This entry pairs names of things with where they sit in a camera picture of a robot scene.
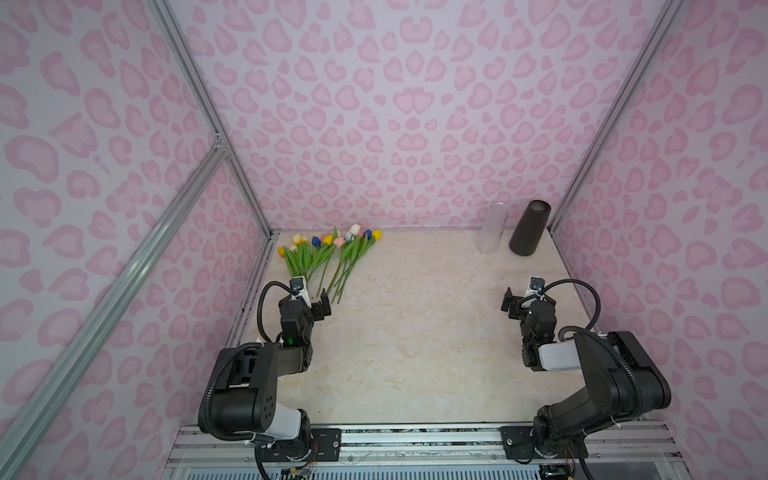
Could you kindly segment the clear glass vase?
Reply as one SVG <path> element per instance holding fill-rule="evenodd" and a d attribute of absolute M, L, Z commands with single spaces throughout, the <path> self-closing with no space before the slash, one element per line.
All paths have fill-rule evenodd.
<path fill-rule="evenodd" d="M 498 202 L 489 206 L 476 240 L 476 248 L 480 253 L 490 255 L 498 249 L 508 214 L 509 207 L 505 203 Z"/>

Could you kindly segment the white tulip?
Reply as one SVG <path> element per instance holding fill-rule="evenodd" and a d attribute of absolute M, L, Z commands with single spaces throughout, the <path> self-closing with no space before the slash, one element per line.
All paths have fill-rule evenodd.
<path fill-rule="evenodd" d="M 347 271 L 358 257 L 362 245 L 361 226 L 359 224 L 353 224 L 348 229 L 343 240 L 344 243 L 340 246 L 340 261 L 336 272 L 337 282 L 340 282 L 344 278 Z"/>

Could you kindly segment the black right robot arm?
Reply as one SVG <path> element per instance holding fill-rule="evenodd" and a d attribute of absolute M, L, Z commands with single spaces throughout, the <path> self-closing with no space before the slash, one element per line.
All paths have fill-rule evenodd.
<path fill-rule="evenodd" d="M 584 385 L 564 400 L 541 407 L 528 427 L 500 430 L 507 459 L 520 465 L 536 460 L 561 461 L 558 474 L 593 476 L 587 464 L 588 436 L 664 410 L 672 401 L 668 381 L 636 336 L 629 331 L 598 333 L 594 327 L 602 311 L 596 289 L 582 281 L 595 300 L 585 326 L 558 324 L 557 302 L 550 290 L 570 279 L 551 283 L 533 277 L 522 296 L 506 291 L 501 311 L 519 323 L 521 357 L 534 372 L 578 370 Z"/>

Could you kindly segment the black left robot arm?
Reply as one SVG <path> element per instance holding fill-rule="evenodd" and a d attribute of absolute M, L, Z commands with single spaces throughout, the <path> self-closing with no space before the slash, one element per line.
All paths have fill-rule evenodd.
<path fill-rule="evenodd" d="M 287 293 L 278 302 L 281 332 L 274 341 L 242 343 L 219 352 L 198 410 L 198 427 L 218 440 L 252 447 L 264 479 L 269 477 L 264 463 L 282 460 L 298 464 L 283 469 L 282 479 L 306 479 L 320 460 L 320 443 L 308 414 L 278 401 L 278 378 L 309 369 L 314 326 L 331 315 L 331 306 L 325 291 L 317 301 L 310 298 L 303 276 L 287 284 L 270 281 L 257 301 L 258 328 L 263 327 L 263 303 L 273 287 Z"/>

